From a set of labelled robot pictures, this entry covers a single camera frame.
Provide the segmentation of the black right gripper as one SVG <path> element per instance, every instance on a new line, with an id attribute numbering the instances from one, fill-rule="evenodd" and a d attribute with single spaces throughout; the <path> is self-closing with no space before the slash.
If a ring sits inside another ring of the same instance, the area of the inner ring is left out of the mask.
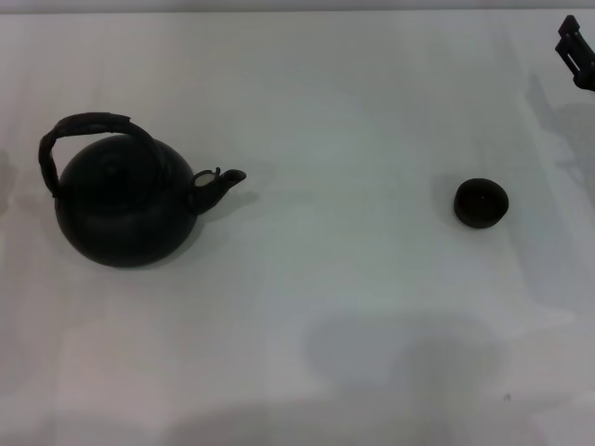
<path id="1" fill-rule="evenodd" d="M 574 15 L 567 15 L 558 30 L 556 52 L 573 74 L 575 85 L 595 91 L 594 51 L 585 41 Z"/>

